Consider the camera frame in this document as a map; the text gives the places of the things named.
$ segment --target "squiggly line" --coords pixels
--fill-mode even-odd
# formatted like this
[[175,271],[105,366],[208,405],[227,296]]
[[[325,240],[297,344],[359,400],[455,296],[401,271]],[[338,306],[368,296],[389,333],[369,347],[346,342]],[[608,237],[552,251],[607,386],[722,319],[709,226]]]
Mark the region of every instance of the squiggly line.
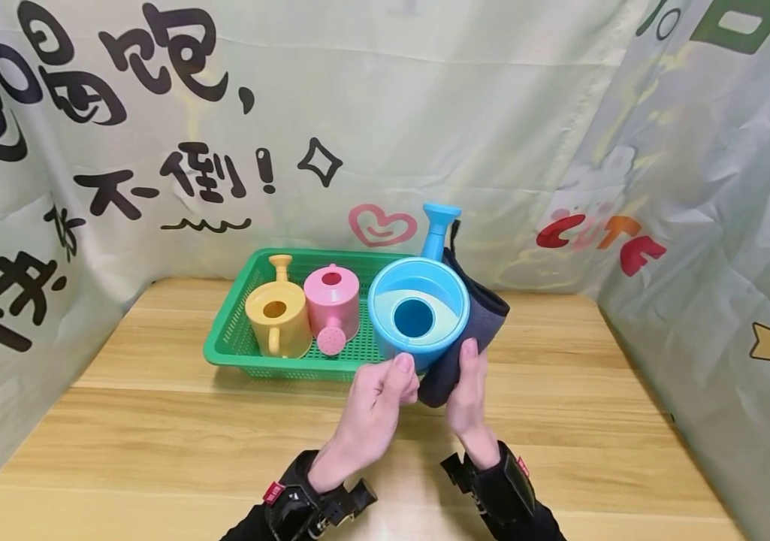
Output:
[[203,231],[204,228],[208,228],[210,229],[210,231],[213,231],[214,233],[225,233],[228,229],[246,229],[251,225],[252,225],[252,220],[250,220],[250,218],[243,220],[243,223],[239,225],[235,225],[234,223],[229,223],[223,220],[219,223],[218,228],[214,228],[204,220],[202,220],[201,223],[198,223],[198,225],[196,225],[195,223],[192,223],[189,220],[187,220],[187,218],[183,218],[182,220],[180,220],[180,222],[177,225],[163,225],[160,229],[192,228],[192,229],[195,229],[196,231]]

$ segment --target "red label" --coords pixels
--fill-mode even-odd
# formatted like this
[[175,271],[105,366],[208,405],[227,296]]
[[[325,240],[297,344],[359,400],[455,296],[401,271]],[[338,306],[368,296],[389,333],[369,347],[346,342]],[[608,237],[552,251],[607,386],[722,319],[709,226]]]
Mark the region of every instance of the red label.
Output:
[[526,467],[526,462],[523,462],[523,457],[520,457],[517,459],[517,466],[519,466],[520,469],[523,470],[523,474],[526,475],[526,477],[528,478],[529,468]]
[[285,486],[272,482],[270,488],[264,493],[264,502],[269,506],[274,505],[274,502],[282,494],[283,490],[285,490]]

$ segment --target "wooden table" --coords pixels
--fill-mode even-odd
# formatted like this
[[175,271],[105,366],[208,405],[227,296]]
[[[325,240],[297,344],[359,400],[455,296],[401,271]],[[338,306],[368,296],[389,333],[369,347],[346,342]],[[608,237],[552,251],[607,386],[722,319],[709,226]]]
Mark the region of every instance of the wooden table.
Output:
[[[229,283],[164,280],[0,473],[0,540],[216,541],[303,449],[347,384],[257,381],[201,354]],[[508,295],[488,420],[569,541],[742,540],[585,298]],[[328,539],[490,539],[438,462],[442,410],[403,411],[366,472],[380,501]]]

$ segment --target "dark gray cloth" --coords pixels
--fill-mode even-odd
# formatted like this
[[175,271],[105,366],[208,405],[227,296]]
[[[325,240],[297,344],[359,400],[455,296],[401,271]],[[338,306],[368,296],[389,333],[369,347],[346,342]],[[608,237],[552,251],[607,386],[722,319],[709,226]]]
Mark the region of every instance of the dark gray cloth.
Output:
[[460,381],[460,347],[463,342],[469,338],[475,338],[478,342],[478,351],[482,352],[498,334],[511,310],[502,297],[469,278],[460,267],[457,256],[454,254],[454,239],[457,237],[459,227],[459,220],[454,221],[451,227],[451,249],[444,249],[442,263],[451,267],[469,290],[469,323],[442,357],[430,366],[427,375],[421,380],[418,399],[430,408],[439,408],[446,403],[457,382]]

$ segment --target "exclamation mark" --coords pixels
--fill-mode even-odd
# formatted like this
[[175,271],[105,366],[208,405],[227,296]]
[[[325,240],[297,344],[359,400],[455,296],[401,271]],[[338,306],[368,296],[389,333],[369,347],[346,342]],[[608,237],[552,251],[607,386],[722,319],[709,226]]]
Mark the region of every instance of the exclamation mark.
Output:
[[264,183],[264,188],[261,189],[268,195],[276,192],[276,188],[273,186],[274,166],[270,163],[270,150],[266,148],[256,150],[255,160],[258,162],[258,176]]

